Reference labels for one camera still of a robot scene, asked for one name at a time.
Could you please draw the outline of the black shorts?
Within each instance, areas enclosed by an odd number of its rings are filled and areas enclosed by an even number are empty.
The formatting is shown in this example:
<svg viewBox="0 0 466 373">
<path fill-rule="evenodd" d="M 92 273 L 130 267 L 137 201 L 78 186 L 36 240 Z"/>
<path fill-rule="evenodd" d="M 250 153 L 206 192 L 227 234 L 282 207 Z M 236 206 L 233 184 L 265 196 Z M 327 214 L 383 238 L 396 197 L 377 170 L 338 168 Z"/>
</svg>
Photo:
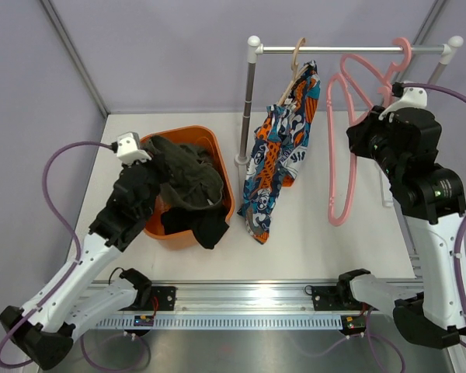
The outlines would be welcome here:
<svg viewBox="0 0 466 373">
<path fill-rule="evenodd" d="M 166 235 L 191 230 L 196 241 L 205 249 L 214 249 L 229 229 L 224 205 L 210 210 L 188 211 L 172 207 L 161 216 Z"/>
</svg>

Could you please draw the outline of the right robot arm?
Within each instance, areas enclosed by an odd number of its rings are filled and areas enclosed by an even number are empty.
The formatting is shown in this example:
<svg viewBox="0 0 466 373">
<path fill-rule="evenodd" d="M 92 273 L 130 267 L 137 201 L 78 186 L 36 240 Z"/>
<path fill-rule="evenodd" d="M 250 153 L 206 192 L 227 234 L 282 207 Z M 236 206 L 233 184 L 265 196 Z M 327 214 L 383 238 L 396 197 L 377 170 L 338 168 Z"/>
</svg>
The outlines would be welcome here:
<svg viewBox="0 0 466 373">
<path fill-rule="evenodd" d="M 458 234 L 466 214 L 461 178 L 436 163 L 442 128 L 425 109 L 387 111 L 374 106 L 346 134 L 352 154 L 373 159 L 391 185 L 419 254 L 423 291 L 415 293 L 377 279 L 365 269 L 341 274 L 337 302 L 359 303 L 393 318 L 410 343 L 444 349 L 466 335 L 466 270 Z"/>
</svg>

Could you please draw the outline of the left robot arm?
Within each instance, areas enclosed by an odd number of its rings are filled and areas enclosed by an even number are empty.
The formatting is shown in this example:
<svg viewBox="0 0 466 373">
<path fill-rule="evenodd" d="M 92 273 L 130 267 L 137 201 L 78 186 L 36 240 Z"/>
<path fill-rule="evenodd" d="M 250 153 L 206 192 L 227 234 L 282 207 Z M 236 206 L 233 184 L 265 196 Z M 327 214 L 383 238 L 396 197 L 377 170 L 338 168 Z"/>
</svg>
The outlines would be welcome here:
<svg viewBox="0 0 466 373">
<path fill-rule="evenodd" d="M 90 298 L 79 298 L 96 277 L 119 258 L 155 210 L 169 168 L 160 155 L 146 155 L 123 166 L 105 207 L 84 239 L 75 238 L 75 254 L 22 306 L 0 314 L 6 339 L 43 370 L 59 365 L 89 329 L 121 309 L 155 304 L 152 283 L 138 270 L 119 277 Z"/>
</svg>

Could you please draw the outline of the beige wooden hanger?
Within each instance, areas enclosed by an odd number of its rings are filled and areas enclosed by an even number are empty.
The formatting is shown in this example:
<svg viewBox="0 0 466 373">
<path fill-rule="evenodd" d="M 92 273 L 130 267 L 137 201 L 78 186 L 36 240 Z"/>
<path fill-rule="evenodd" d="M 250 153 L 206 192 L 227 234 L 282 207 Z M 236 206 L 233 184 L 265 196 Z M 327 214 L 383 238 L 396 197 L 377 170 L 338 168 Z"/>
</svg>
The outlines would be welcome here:
<svg viewBox="0 0 466 373">
<path fill-rule="evenodd" d="M 294 83 L 297 81 L 298 72 L 299 72 L 299 63 L 297 61 L 297 56 L 299 54 L 300 48 L 303 47 L 305 44 L 306 44 L 306 38 L 302 37 L 298 40 L 298 42 L 296 43 L 294 47 L 294 50 L 292 52 L 291 65 L 290 65 L 290 69 L 292 72 L 291 79 L 287 87 L 285 88 L 283 94 L 278 99 L 276 103 L 277 106 L 282 106 L 284 104 L 285 100 L 287 99 L 290 93 L 290 90 L 292 89 Z"/>
</svg>

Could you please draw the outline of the colourful patterned shorts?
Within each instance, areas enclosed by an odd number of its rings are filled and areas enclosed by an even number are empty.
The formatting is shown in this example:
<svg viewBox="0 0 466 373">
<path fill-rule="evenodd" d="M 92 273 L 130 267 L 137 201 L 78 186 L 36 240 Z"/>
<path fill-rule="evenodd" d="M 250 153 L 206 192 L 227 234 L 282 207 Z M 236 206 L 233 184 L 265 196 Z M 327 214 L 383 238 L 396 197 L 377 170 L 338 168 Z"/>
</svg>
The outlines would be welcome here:
<svg viewBox="0 0 466 373">
<path fill-rule="evenodd" d="M 260 244 L 270 236 L 280 191 L 292 186 L 306 158 L 320 92 L 318 66 L 310 60 L 297 73 L 283 103 L 268 106 L 266 119 L 254 131 L 238 214 Z"/>
</svg>

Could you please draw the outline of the olive green shorts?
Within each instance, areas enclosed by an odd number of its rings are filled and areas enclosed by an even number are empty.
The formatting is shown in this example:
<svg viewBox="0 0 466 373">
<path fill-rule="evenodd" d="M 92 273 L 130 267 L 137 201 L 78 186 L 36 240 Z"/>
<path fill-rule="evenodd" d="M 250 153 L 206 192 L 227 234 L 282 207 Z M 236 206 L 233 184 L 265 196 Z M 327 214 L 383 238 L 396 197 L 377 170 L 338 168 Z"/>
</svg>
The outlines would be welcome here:
<svg viewBox="0 0 466 373">
<path fill-rule="evenodd" d="M 169 180 L 162 184 L 161 196 L 168 206 L 207 211 L 222 205 L 224 182 L 204 147 L 153 135 L 142 148 L 167 165 Z"/>
</svg>

